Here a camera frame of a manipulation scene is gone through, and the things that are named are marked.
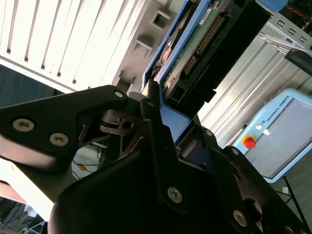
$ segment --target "cable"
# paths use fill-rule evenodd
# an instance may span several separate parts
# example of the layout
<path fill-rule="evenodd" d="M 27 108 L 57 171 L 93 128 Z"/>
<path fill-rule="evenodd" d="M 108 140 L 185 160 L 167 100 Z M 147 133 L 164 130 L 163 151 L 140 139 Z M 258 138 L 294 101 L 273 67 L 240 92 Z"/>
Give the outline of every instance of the cable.
<path fill-rule="evenodd" d="M 75 174 L 75 176 L 77 176 L 78 179 L 81 179 L 81 178 L 76 174 L 76 172 L 74 172 L 74 170 L 72 170 L 72 172 Z"/>
<path fill-rule="evenodd" d="M 83 163 L 79 163 L 79 162 L 77 162 L 77 161 L 75 161 L 75 160 L 73 160 L 73 163 L 74 164 L 76 164 L 76 165 L 83 165 L 83 166 L 98 166 L 98 164 L 83 164 Z"/>
<path fill-rule="evenodd" d="M 303 19 L 304 24 L 305 24 L 304 27 L 306 28 L 306 25 L 307 25 L 308 21 L 307 21 L 307 19 L 304 17 L 304 15 L 302 15 L 299 11 L 293 9 L 292 7 L 290 7 L 290 6 L 288 6 L 288 5 L 286 5 L 286 7 L 287 7 L 287 9 L 291 10 L 292 12 L 294 12 L 294 13 L 297 14 L 297 15 L 299 15 L 299 16 Z"/>
<path fill-rule="evenodd" d="M 16 213 L 17 213 L 17 212 L 19 211 L 19 209 L 20 209 L 20 206 L 21 206 L 21 204 L 20 204 L 19 207 L 16 209 L 14 215 L 12 215 L 12 217 L 9 219 L 9 221 L 6 222 L 6 224 L 4 225 L 3 228 L 5 228 L 5 227 L 11 222 L 11 220 L 15 217 Z"/>
<path fill-rule="evenodd" d="M 6 218 L 9 216 L 9 214 L 11 213 L 11 211 L 16 207 L 17 202 L 14 202 L 12 206 L 9 206 L 7 209 L 5 209 L 5 211 L 3 212 L 3 215 L 1 215 L 1 221 L 6 220 Z"/>
<path fill-rule="evenodd" d="M 86 165 L 84 165 L 84 164 L 77 163 L 75 160 L 73 160 L 73 163 L 76 164 L 77 166 L 80 166 L 80 165 L 86 166 Z M 94 173 L 94 172 L 95 172 L 95 171 L 94 171 L 94 172 L 89 171 L 86 167 L 84 167 L 83 169 L 84 169 L 85 171 L 87 171 L 87 172 L 90 172 L 90 173 Z"/>

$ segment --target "white louvered panel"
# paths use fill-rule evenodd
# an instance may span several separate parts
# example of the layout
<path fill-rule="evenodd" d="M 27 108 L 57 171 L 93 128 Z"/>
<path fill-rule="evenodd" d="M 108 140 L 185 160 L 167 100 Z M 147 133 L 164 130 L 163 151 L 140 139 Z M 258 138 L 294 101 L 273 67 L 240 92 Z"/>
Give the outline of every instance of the white louvered panel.
<path fill-rule="evenodd" d="M 36 3 L 36 0 L 18 1 L 12 42 L 9 48 L 11 50 L 11 55 L 17 60 L 25 59 Z"/>
<path fill-rule="evenodd" d="M 133 11 L 133 8 L 135 6 L 136 0 L 128 0 L 125 2 L 123 9 L 116 21 L 116 24 L 112 30 L 112 33 L 106 43 L 105 46 L 105 55 L 101 59 L 101 63 L 97 64 L 97 67 L 95 69 L 94 77 L 92 81 L 89 82 L 90 87 L 97 87 L 101 84 L 101 81 L 103 79 L 103 76 L 105 74 L 105 71 L 107 69 L 107 66 L 116 50 L 116 47 L 118 46 L 119 40 L 122 37 L 122 33 L 124 31 L 124 27 L 127 24 L 129 17 Z"/>
<path fill-rule="evenodd" d="M 107 85 L 113 82 L 114 76 L 118 71 L 118 67 L 122 62 L 123 55 L 126 53 L 130 45 L 130 42 L 133 38 L 133 34 L 139 24 L 139 21 L 137 19 L 140 18 L 142 12 L 145 11 L 144 7 L 147 6 L 145 2 L 146 0 L 138 0 L 136 2 L 136 6 L 133 10 L 133 13 L 129 18 L 129 21 L 125 27 L 122 37 L 120 38 L 120 41 L 118 43 L 118 47 L 116 48 L 112 56 L 112 59 L 107 67 L 107 70 L 105 71 L 104 77 L 100 85 Z"/>
<path fill-rule="evenodd" d="M 98 69 L 102 65 L 103 55 L 106 54 L 107 40 L 111 35 L 123 2 L 123 0 L 106 1 L 100 10 L 75 76 L 77 89 L 88 88 L 90 71 L 93 71 L 93 78 L 99 77 Z"/>
<path fill-rule="evenodd" d="M 28 51 L 28 62 L 35 67 L 42 65 L 58 3 L 59 0 L 40 0 L 39 2 Z"/>
<path fill-rule="evenodd" d="M 0 0 L 0 45 L 1 45 L 1 36 L 2 36 L 4 14 L 5 14 L 5 5 L 6 5 L 6 0 Z"/>
<path fill-rule="evenodd" d="M 60 68 L 61 79 L 73 82 L 90 33 L 100 10 L 101 0 L 85 0 L 78 12 Z"/>
<path fill-rule="evenodd" d="M 57 76 L 66 50 L 80 0 L 61 1 L 58 15 L 52 31 L 47 55 L 44 61 L 45 71 Z"/>
<path fill-rule="evenodd" d="M 3 17 L 3 22 L 1 26 L 1 37 L 0 37 L 0 50 L 6 52 L 8 49 L 8 43 L 10 38 L 10 29 L 12 24 L 13 10 L 14 10 L 13 0 L 1 0 L 0 17 Z"/>
<path fill-rule="evenodd" d="M 311 93 L 312 79 L 285 60 L 276 48 L 255 38 L 198 116 L 224 147 L 268 100 L 285 88 Z"/>
<path fill-rule="evenodd" d="M 148 3 L 0 0 L 0 63 L 65 93 L 111 84 Z"/>

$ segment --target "black cable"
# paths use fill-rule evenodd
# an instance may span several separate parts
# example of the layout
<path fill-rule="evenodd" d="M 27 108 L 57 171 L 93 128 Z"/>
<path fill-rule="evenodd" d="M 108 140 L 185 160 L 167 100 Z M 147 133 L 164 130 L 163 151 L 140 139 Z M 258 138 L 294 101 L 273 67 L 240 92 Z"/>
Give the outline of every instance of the black cable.
<path fill-rule="evenodd" d="M 101 156 L 98 155 L 98 152 L 99 152 L 99 147 L 97 148 L 97 160 L 100 161 L 101 160 Z"/>
<path fill-rule="evenodd" d="M 83 165 L 83 166 L 98 166 L 98 164 L 83 164 L 83 163 L 79 163 L 75 160 L 73 160 L 73 163 L 76 165 Z"/>
<path fill-rule="evenodd" d="M 1 221 L 3 220 L 3 223 L 6 220 L 6 218 L 9 216 L 11 211 L 14 209 L 14 207 L 16 207 L 16 204 L 17 202 L 14 202 L 12 206 L 8 206 L 8 208 L 5 209 L 5 211 L 3 212 L 3 215 L 1 216 Z"/>
<path fill-rule="evenodd" d="M 77 176 L 78 179 L 81 179 L 73 170 L 72 172 L 75 174 L 75 176 Z"/>
<path fill-rule="evenodd" d="M 85 166 L 84 164 L 79 164 L 79 163 L 77 163 L 76 161 L 73 161 L 73 163 L 75 164 L 75 165 L 77 165 L 77 166 L 81 166 L 81 165 L 83 165 L 83 166 Z M 83 168 L 85 171 L 87 171 L 87 172 L 90 172 L 90 173 L 94 173 L 94 172 L 91 172 L 91 171 L 89 171 L 86 167 L 84 167 Z"/>
<path fill-rule="evenodd" d="M 3 228 L 5 228 L 10 222 L 11 220 L 15 217 L 16 213 L 19 211 L 21 204 L 19 205 L 19 207 L 16 209 L 14 215 L 12 215 L 12 217 L 9 219 L 9 221 L 6 222 L 6 224 L 4 225 Z"/>
<path fill-rule="evenodd" d="M 302 210 L 301 210 L 301 208 L 300 208 L 300 206 L 299 206 L 299 203 L 298 203 L 298 201 L 297 201 L 297 199 L 296 199 L 296 197 L 295 197 L 295 195 L 294 195 L 294 193 L 293 193 L 293 190 L 292 190 L 292 188 L 291 188 L 291 186 L 290 186 L 290 184 L 289 184 L 289 182 L 288 182 L 286 176 L 284 176 L 283 179 L 285 180 L 286 186 L 287 186 L 287 188 L 288 188 L 288 190 L 289 190 L 289 192 L 290 192 L 290 194 L 291 194 L 291 196 L 292 196 L 292 200 L 293 200 L 293 202 L 294 202 L 294 204 L 295 204 L 295 206 L 296 206 L 296 208 L 297 208 L 297 210 L 298 210 L 298 213 L 299 213 L 299 215 L 300 215 L 301 221 L 302 221 L 303 224 L 306 226 L 306 228 L 309 230 L 309 233 L 311 233 L 311 231 L 310 231 L 310 229 L 309 229 L 309 226 L 308 226 L 308 223 L 307 223 L 307 221 L 306 221 L 306 219 L 305 219 L 305 217 L 304 217 L 304 215 L 303 215 L 303 213 L 302 213 Z"/>

